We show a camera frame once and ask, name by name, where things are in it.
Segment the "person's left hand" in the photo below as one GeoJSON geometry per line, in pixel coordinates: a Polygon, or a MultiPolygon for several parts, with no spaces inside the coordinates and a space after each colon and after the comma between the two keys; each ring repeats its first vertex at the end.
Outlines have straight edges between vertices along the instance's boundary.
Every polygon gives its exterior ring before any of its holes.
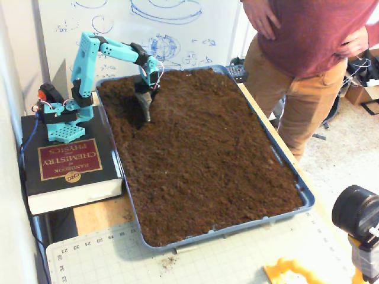
{"type": "Polygon", "coordinates": [[[368,48],[368,32],[366,27],[362,27],[348,35],[335,54],[341,58],[353,57],[359,55],[368,48]]]}

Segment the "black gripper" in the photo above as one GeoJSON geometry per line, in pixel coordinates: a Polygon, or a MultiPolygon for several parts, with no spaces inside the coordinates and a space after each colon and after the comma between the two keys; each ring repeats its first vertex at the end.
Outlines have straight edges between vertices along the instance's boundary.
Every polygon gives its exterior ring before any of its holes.
{"type": "Polygon", "coordinates": [[[134,92],[136,93],[136,98],[143,110],[145,121],[150,122],[150,104],[155,100],[156,95],[160,92],[160,85],[153,88],[152,86],[149,86],[141,76],[135,76],[134,92]]]}

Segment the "person's right hand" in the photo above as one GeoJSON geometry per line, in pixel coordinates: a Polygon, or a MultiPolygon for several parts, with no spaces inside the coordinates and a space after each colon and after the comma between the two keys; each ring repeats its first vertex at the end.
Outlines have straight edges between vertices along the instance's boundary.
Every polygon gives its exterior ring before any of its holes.
{"type": "Polygon", "coordinates": [[[281,27],[280,22],[274,15],[267,0],[245,0],[242,1],[244,12],[253,28],[268,40],[275,40],[272,29],[281,27]]]}

